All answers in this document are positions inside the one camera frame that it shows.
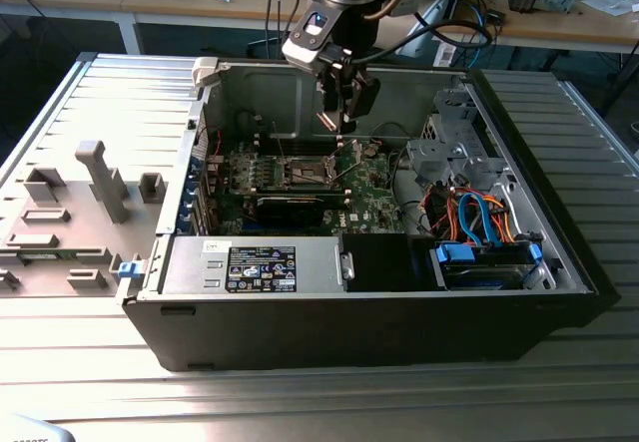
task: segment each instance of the metal table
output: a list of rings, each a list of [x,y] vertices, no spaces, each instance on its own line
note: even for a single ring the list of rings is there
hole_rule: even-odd
[[[190,59],[155,58],[146,70],[152,57],[95,61],[71,69],[2,168],[3,185],[105,65],[191,91]],[[628,263],[622,300],[588,327],[499,363],[171,373],[113,297],[0,298],[0,410],[59,424],[78,441],[634,440],[638,268]]]

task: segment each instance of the blue plastic latch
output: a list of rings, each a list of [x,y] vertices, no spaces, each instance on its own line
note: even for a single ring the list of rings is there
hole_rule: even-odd
[[[144,266],[145,262],[143,260],[121,262],[120,267],[118,267],[118,276],[130,277],[131,279],[141,279],[144,277]]]
[[[439,262],[474,262],[475,254],[472,247],[466,244],[442,244],[437,248]]]
[[[532,255],[532,258],[535,260],[535,262],[541,262],[541,260],[543,259],[541,247],[539,247],[537,244],[531,244],[528,247],[528,250],[530,251],[530,255]]]
[[[446,262],[448,260],[448,254],[443,245],[438,247],[435,250],[435,253],[437,254],[437,260],[439,261],[439,263]]]

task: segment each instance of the workbench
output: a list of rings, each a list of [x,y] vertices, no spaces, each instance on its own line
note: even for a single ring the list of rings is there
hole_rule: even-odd
[[[139,24],[262,30],[266,15],[266,0],[233,0],[231,3],[220,0],[32,1],[47,17],[103,20],[118,24],[129,54],[144,53]],[[286,21],[295,0],[282,1],[282,18]],[[295,19],[304,14],[307,1],[302,0]],[[519,14],[508,10],[507,0],[486,2],[491,8],[506,13],[506,23],[498,38],[500,45],[629,53],[639,39],[638,17],[633,13],[612,17],[577,2],[568,15],[548,12]],[[25,0],[0,0],[0,13],[38,16]],[[413,24],[412,18],[405,18],[406,30]],[[273,17],[270,28],[276,29]]]
[[[0,169],[2,216],[26,197],[11,190],[14,170],[73,160],[78,125],[82,137],[117,144],[101,119],[69,114],[95,103],[109,81],[127,89],[108,95],[114,107],[157,94],[156,105],[173,105],[181,118],[158,125],[136,111],[118,154],[123,178],[136,180],[149,145],[162,143],[173,161],[180,138],[168,132],[186,124],[181,102],[193,98],[194,61],[99,55],[75,63]],[[170,181],[171,167],[161,170]],[[639,436],[639,265],[614,265],[622,298],[613,308],[514,362],[173,373],[113,296],[0,297],[0,411],[59,424],[78,442],[631,439]]]

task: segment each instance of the wooden desk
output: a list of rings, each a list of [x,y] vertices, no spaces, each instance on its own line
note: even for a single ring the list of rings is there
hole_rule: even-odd
[[[48,17],[114,21],[120,26],[127,52],[131,54],[143,53],[137,30],[139,23],[262,29],[266,14],[266,0],[232,0],[230,3],[220,0],[32,1]],[[294,1],[283,0],[284,21]],[[612,17],[577,2],[569,15],[520,14],[508,9],[507,0],[486,2],[489,7],[506,13],[506,23],[498,39],[504,45],[627,53],[639,39],[639,16],[633,13]],[[307,0],[301,1],[296,20],[307,4]],[[0,0],[0,13],[38,15],[25,0]],[[413,24],[411,18],[406,18],[399,26],[409,29]],[[275,25],[272,13],[271,29],[275,29]],[[458,34],[467,37],[468,32],[460,29]]]
[[[113,21],[120,27],[127,53],[144,53],[138,24],[208,26],[263,29],[267,0],[31,0],[51,18]],[[282,28],[295,0],[282,0]],[[307,0],[301,0],[294,20],[302,16]],[[276,2],[270,28],[277,28]],[[39,16],[26,0],[0,0],[0,14]]]
[[[639,16],[632,12],[614,17],[577,1],[567,15],[517,13],[508,0],[485,1],[506,14],[498,39],[504,45],[627,53],[639,39]]]

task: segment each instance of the blue cable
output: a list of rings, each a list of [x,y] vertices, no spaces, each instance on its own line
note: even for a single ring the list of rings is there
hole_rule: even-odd
[[[461,226],[461,230],[468,234],[468,237],[470,237],[476,245],[481,245],[481,239],[477,237],[477,235],[472,230],[470,230],[470,228],[468,227],[468,223],[466,222],[466,204],[471,198],[476,199],[477,203],[479,204],[479,209],[481,210],[481,222],[483,224],[483,230],[486,233],[486,239],[488,239],[488,242],[492,242],[495,246],[500,247],[501,241],[497,237],[497,234],[495,234],[495,231],[492,229],[492,225],[490,224],[490,210],[488,209],[488,205],[482,197],[476,195],[475,193],[466,193],[459,200],[458,213],[459,225]]]
[[[474,5],[470,5],[470,8],[472,8],[472,11],[475,12],[475,15],[477,16],[477,22],[479,23],[479,25],[483,26],[483,19],[481,18],[481,15],[479,14],[479,10]],[[477,50],[475,52],[475,56],[470,62],[470,64],[468,65],[468,68],[472,68],[472,65],[474,65],[477,62],[477,59],[479,59],[479,53],[481,53],[481,50]]]

